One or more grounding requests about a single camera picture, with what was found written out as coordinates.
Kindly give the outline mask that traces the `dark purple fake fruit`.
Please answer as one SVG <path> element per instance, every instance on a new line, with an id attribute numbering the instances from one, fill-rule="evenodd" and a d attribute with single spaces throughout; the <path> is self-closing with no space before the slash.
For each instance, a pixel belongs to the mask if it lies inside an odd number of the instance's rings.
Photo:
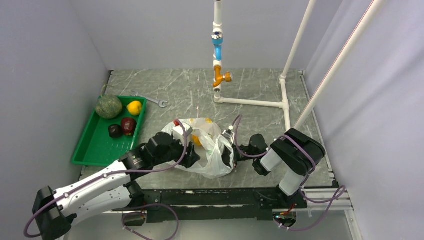
<path id="1" fill-rule="evenodd" d="M 112 139 L 120 138 L 123 135 L 122 128 L 119 124 L 111 124 L 107 130 L 109 137 Z"/>

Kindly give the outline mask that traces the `dark red fake fruit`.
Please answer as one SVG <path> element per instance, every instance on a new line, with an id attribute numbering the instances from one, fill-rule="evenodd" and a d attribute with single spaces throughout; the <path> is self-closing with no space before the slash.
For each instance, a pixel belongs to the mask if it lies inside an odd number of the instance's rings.
<path id="1" fill-rule="evenodd" d="M 131 117 L 125 117 L 120 122 L 121 131 L 125 136 L 134 135 L 137 127 L 137 122 Z"/>

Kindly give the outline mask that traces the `green fake melon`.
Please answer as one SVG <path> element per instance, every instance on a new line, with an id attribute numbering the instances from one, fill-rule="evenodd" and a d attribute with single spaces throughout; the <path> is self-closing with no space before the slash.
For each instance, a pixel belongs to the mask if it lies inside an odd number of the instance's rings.
<path id="1" fill-rule="evenodd" d="M 94 108 L 95 112 L 103 119 L 113 119 L 123 110 L 121 100 L 115 95 L 101 95 Z"/>

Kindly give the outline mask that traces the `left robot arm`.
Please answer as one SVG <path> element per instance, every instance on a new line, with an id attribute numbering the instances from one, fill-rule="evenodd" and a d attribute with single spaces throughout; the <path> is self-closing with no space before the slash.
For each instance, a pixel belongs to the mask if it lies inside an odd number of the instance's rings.
<path id="1" fill-rule="evenodd" d="M 160 131 L 147 143 L 81 181 L 57 189 L 40 189 L 24 236 L 57 240 L 93 216 L 115 209 L 139 209 L 144 194 L 137 179 L 177 166 L 190 168 L 200 159 L 189 140 L 191 133 L 192 128 L 186 124 L 175 127 L 171 133 Z"/>

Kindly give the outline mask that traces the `yellow fake lemon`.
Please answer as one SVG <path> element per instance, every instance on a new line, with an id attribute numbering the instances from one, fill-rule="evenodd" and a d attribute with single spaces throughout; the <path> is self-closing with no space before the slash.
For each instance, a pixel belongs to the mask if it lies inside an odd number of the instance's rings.
<path id="1" fill-rule="evenodd" d="M 127 111 L 132 116 L 139 116 L 142 112 L 143 104 L 140 101 L 132 101 L 127 105 Z"/>

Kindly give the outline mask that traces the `white plastic bag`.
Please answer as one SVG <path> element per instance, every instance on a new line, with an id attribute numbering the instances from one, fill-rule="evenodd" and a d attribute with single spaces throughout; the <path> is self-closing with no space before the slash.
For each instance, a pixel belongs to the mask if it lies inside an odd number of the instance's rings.
<path id="1" fill-rule="evenodd" d="M 216 179 L 229 175 L 234 167 L 228 167 L 222 162 L 224 148 L 232 152 L 232 144 L 222 136 L 221 128 L 210 118 L 180 119 L 180 123 L 187 123 L 192 128 L 192 134 L 187 142 L 192 142 L 192 135 L 198 136 L 202 146 L 195 145 L 195 152 L 201 159 L 191 168 L 177 165 L 175 168 L 185 172 L 199 174 L 208 179 Z"/>

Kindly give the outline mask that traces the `orange fake fruit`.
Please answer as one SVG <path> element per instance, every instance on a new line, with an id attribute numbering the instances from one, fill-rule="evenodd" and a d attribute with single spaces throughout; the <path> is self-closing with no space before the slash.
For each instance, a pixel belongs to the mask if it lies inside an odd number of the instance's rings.
<path id="1" fill-rule="evenodd" d="M 193 143 L 194 143 L 196 146 L 198 146 L 198 147 L 202 147 L 202 146 L 203 146 L 203 145 L 202 145 L 202 143 L 201 143 L 201 141 L 200 141 L 200 138 L 199 138 L 198 136 L 196 136 L 196 135 L 192 135 L 191 137 L 192 137 L 192 141 L 193 141 Z"/>

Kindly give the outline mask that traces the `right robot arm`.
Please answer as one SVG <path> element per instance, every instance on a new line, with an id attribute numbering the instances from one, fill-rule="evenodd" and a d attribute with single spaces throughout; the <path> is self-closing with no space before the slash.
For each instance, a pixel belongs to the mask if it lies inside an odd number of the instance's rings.
<path id="1" fill-rule="evenodd" d="M 268 146 L 261 134 L 251 136 L 249 144 L 238 145 L 236 132 L 225 130 L 223 136 L 231 140 L 236 166 L 240 161 L 253 160 L 254 170 L 261 176 L 267 176 L 284 163 L 288 170 L 276 187 L 275 200 L 282 207 L 289 207 L 309 176 L 316 170 L 319 162 L 326 156 L 325 148 L 316 140 L 291 128 L 282 137 Z"/>

